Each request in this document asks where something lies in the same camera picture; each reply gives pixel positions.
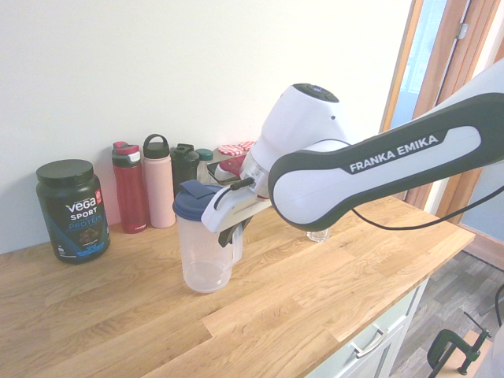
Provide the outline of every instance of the label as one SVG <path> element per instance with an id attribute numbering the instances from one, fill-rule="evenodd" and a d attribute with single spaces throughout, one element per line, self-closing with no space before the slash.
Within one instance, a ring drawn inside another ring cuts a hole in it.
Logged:
<path id="1" fill-rule="evenodd" d="M 369 156 L 366 159 L 356 161 L 341 168 L 351 174 L 364 172 L 368 169 L 375 168 L 378 165 L 386 164 L 390 161 L 395 161 L 400 158 L 405 158 L 406 156 L 410 156 L 411 154 L 415 154 L 417 152 L 427 150 L 430 147 L 437 146 L 443 142 L 446 135 L 446 131 L 433 133 L 431 135 L 409 141 L 395 148 L 380 151 L 378 154 L 374 154 L 373 156 Z"/>
<path id="2" fill-rule="evenodd" d="M 91 196 L 48 198 L 43 215 L 53 247 L 61 258 L 85 258 L 108 245 L 109 229 L 99 189 L 91 191 Z"/>

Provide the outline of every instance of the cabinet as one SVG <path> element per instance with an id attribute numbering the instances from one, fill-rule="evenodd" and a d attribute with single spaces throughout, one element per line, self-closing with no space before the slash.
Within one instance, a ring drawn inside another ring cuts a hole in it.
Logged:
<path id="1" fill-rule="evenodd" d="M 406 336 L 427 280 L 306 378 L 387 378 Z"/>

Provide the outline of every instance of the wooden countertop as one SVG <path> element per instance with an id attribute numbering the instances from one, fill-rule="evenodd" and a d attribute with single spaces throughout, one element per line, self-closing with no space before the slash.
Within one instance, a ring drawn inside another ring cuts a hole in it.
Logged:
<path id="1" fill-rule="evenodd" d="M 381 224 L 433 216 L 384 198 Z M 177 227 L 126 235 L 83 265 L 49 243 L 0 256 L 1 377 L 304 376 L 473 239 L 443 223 L 386 232 L 348 213 L 314 243 L 272 209 L 245 231 L 224 289 L 184 283 Z"/>

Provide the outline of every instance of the drawer handle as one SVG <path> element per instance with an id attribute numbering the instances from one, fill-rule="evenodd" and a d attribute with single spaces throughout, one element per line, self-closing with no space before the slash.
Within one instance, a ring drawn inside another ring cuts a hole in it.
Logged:
<path id="1" fill-rule="evenodd" d="M 352 346 L 355 348 L 355 351 L 357 352 L 357 356 L 356 356 L 357 359 L 363 358 L 364 356 L 367 356 L 368 354 L 373 352 L 387 338 L 387 335 L 388 335 L 387 329 L 384 331 L 380 327 L 378 327 L 376 324 L 374 324 L 374 326 L 376 327 L 377 332 L 380 334 L 380 337 L 378 339 L 376 339 L 373 343 L 371 343 L 371 345 L 369 345 L 366 349 L 362 350 L 357 345 L 352 343 Z"/>

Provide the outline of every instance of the black lid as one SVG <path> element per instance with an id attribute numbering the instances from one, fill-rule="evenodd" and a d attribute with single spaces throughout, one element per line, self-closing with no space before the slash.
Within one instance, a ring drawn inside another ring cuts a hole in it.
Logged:
<path id="1" fill-rule="evenodd" d="M 151 142 L 156 137 L 163 139 L 162 142 Z M 143 156 L 147 159 L 162 159 L 170 155 L 170 146 L 163 135 L 151 134 L 143 143 Z"/>
<path id="2" fill-rule="evenodd" d="M 37 169 L 37 179 L 49 187 L 75 187 L 93 178 L 89 161 L 69 159 L 53 161 Z"/>
<path id="3" fill-rule="evenodd" d="M 194 168 L 199 164 L 199 155 L 191 144 L 177 144 L 170 150 L 172 165 L 178 168 Z"/>
<path id="4" fill-rule="evenodd" d="M 336 96 L 334 96 L 330 91 L 312 84 L 294 84 L 294 88 L 301 91 L 305 95 L 318 98 L 322 101 L 327 102 L 339 102 Z"/>

